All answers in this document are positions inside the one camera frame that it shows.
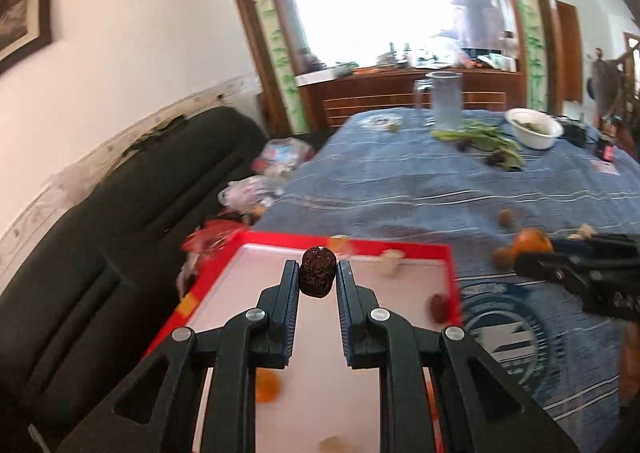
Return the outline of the person's right hand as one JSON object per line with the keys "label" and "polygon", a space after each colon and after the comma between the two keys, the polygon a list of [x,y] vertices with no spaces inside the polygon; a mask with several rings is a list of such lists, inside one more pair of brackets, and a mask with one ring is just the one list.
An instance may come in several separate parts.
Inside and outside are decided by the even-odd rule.
{"label": "person's right hand", "polygon": [[639,325],[628,323],[624,332],[620,354],[620,405],[628,407],[639,391],[640,385],[640,334]]}

